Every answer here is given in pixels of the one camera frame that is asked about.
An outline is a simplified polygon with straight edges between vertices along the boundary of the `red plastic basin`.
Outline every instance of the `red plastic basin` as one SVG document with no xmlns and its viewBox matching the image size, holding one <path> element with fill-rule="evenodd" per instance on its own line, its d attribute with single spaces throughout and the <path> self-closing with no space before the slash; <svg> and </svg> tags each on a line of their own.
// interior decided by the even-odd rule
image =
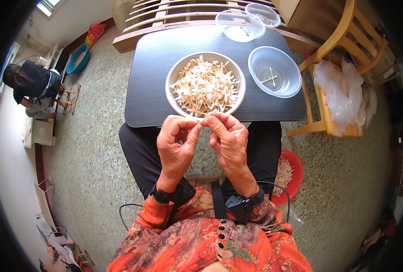
<svg viewBox="0 0 403 272">
<path fill-rule="evenodd" d="M 301 164 L 300 158 L 298 158 L 295 153 L 282 149 L 280 157 L 285 158 L 289 161 L 292 169 L 292 179 L 288 183 L 288 186 L 285 188 L 289 193 L 289 198 L 292 199 L 294 195 L 298 192 L 301 186 L 301 182 L 303 181 L 303 165 Z M 279 197 L 273 196 L 271 199 L 272 203 L 275 205 L 281 205 L 283 203 L 288 202 L 288 196 L 285 192 L 281 193 Z"/>
</svg>

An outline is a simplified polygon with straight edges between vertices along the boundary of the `black table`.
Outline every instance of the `black table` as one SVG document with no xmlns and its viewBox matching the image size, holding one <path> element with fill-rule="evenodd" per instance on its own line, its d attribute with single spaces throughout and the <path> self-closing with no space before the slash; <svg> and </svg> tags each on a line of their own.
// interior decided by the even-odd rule
<svg viewBox="0 0 403 272">
<path fill-rule="evenodd" d="M 266 30 L 253 41 L 239 43 L 227 38 L 215 25 L 180 27 L 153 32 L 137 44 L 127 87 L 125 119 L 134 128 L 161 126 L 177 114 L 166 99 L 165 79 L 182 57 L 199 51 L 214 51 L 230 57 L 242 69 L 247 84 L 245 98 L 233 114 L 242 122 L 299 121 L 306 116 L 302 89 L 291 98 L 278 98 L 262 91 L 248 69 L 248 56 L 259 46 L 276 47 L 290 57 L 281 34 Z"/>
</svg>

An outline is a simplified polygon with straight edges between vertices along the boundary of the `hand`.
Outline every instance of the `hand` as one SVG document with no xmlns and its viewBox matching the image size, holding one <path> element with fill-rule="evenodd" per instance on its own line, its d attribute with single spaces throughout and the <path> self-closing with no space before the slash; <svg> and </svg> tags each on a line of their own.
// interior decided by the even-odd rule
<svg viewBox="0 0 403 272">
<path fill-rule="evenodd" d="M 219 112 L 213 113 L 201 125 L 212 130 L 209 144 L 217 152 L 218 164 L 236 192 L 246 198 L 259 193 L 259 186 L 247 165 L 247 128 L 230 114 Z"/>
<path fill-rule="evenodd" d="M 190 118 L 170 115 L 165 119 L 156 141 L 162 163 L 156 184 L 158 191 L 174 192 L 191 164 L 200 130 L 201 125 Z"/>
</svg>

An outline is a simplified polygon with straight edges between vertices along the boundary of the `white bowl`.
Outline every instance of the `white bowl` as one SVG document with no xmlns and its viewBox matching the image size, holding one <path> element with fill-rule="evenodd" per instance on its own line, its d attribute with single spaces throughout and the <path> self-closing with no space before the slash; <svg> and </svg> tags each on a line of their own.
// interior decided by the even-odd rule
<svg viewBox="0 0 403 272">
<path fill-rule="evenodd" d="M 167 77 L 166 77 L 166 81 L 165 81 L 165 92 L 166 92 L 166 98 L 168 99 L 168 102 L 170 103 L 170 106 L 181 116 L 183 117 L 189 117 L 191 119 L 197 120 L 197 121 L 201 121 L 203 120 L 203 118 L 200 117 L 195 117 L 195 116 L 191 116 L 189 115 L 189 113 L 185 110 L 183 110 L 181 108 L 181 106 L 177 103 L 177 101 L 175 100 L 175 98 L 177 97 L 177 95 L 175 93 L 173 93 L 172 88 L 170 87 L 170 85 L 176 83 L 177 79 L 179 78 L 180 74 L 179 72 L 185 68 L 185 66 L 190 62 L 190 59 L 197 59 L 200 57 L 200 55 L 203 55 L 203 60 L 204 61 L 208 61 L 208 62 L 214 62 L 214 61 L 218 61 L 219 63 L 223 62 L 229 62 L 229 64 L 227 64 L 227 70 L 228 71 L 232 71 L 232 75 L 234 75 L 234 78 L 236 79 L 236 81 L 239 81 L 239 83 L 237 84 L 237 100 L 235 102 L 235 105 L 229 109 L 228 111 L 225 111 L 224 113 L 228 113 L 228 114 L 233 114 L 241 105 L 242 101 L 244 100 L 244 96 L 245 96 L 245 77 L 244 74 L 242 73 L 241 68 L 239 68 L 239 66 L 232 61 L 229 57 L 226 57 L 220 53 L 216 53 L 216 52 L 196 52 L 193 53 L 191 55 L 187 55 L 186 57 L 183 57 L 182 59 L 180 59 L 170 70 L 170 72 L 168 73 Z"/>
<path fill-rule="evenodd" d="M 254 81 L 265 93 L 290 98 L 301 89 L 301 73 L 295 61 L 285 52 L 271 46 L 254 49 L 248 57 L 248 68 Z M 274 84 L 264 80 L 277 76 Z"/>
</svg>

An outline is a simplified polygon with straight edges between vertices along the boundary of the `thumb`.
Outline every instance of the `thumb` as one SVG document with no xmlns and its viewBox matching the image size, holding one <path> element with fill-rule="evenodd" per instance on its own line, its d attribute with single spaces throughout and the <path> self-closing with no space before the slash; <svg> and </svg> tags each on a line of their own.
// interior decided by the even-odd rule
<svg viewBox="0 0 403 272">
<path fill-rule="evenodd" d="M 186 137 L 186 142 L 183 144 L 183 147 L 189 150 L 195 150 L 195 147 L 198 143 L 198 136 L 200 135 L 201 125 L 198 124 L 195 127 L 191 128 Z"/>
<path fill-rule="evenodd" d="M 227 128 L 220 120 L 218 120 L 218 118 L 215 116 L 209 116 L 207 122 L 212 132 L 215 133 L 220 140 L 228 136 L 229 132 L 227 131 Z"/>
</svg>

